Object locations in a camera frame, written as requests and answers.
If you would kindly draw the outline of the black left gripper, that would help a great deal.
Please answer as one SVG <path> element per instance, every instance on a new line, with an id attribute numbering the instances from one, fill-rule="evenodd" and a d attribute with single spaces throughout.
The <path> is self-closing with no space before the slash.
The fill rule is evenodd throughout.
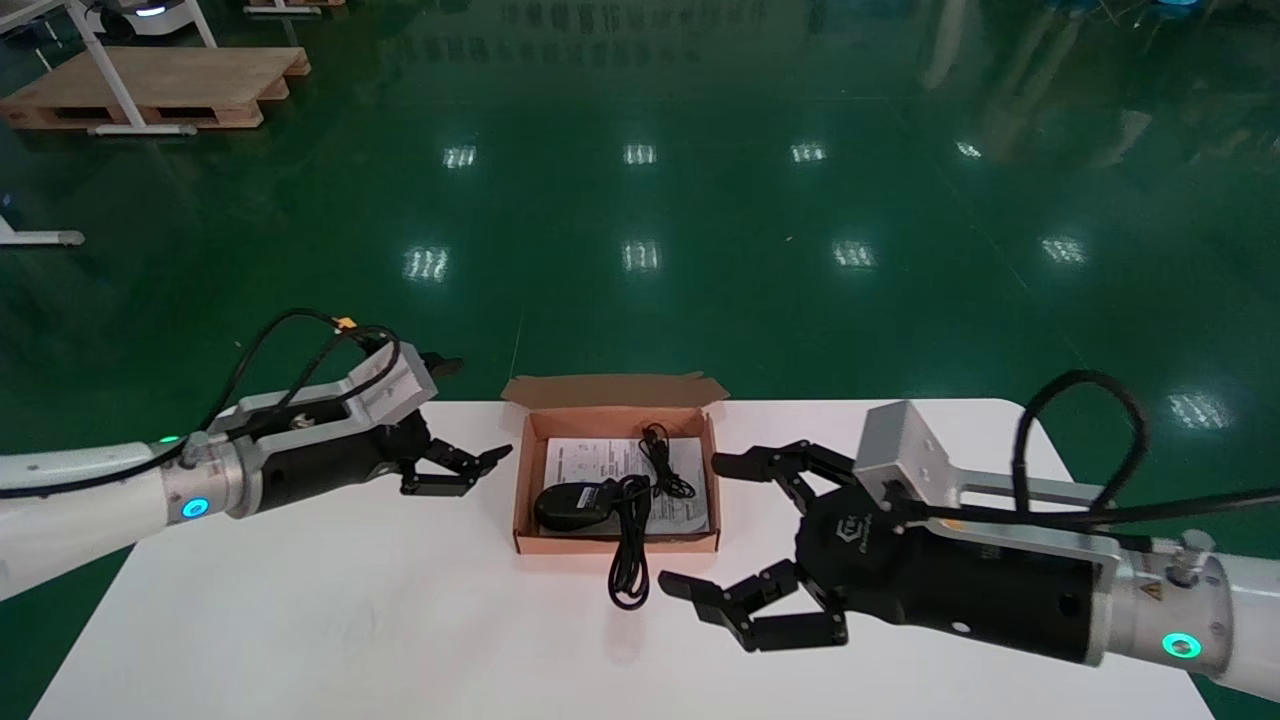
<path id="1" fill-rule="evenodd" d="M 433 379 L 465 369 L 461 357 L 420 360 Z M 387 474 L 401 474 L 402 496 L 462 497 L 512 451 L 512 445 L 502 445 L 472 455 L 443 439 L 431 441 L 425 419 L 411 415 L 394 425 L 273 454 L 260 471 L 257 503 L 244 514 L 271 511 Z M 421 473 L 419 460 L 442 471 Z"/>

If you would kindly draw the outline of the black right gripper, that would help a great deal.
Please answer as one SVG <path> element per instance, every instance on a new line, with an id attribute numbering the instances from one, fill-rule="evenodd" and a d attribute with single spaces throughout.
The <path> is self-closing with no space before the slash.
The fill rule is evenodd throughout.
<path id="1" fill-rule="evenodd" d="M 690 602 L 701 623 L 724 628 L 749 653 L 846 646 L 845 612 L 859 612 L 1062 661 L 1085 660 L 1094 585 L 1089 562 L 950 539 L 924 527 L 897 533 L 865 491 L 818 496 L 804 479 L 813 474 L 855 486 L 854 462 L 808 439 L 714 454 L 719 478 L 776 484 L 803 515 L 795 561 L 776 562 L 731 587 L 660 571 L 660 589 Z M 814 598 L 817 611 L 756 615 L 799 591 Z"/>

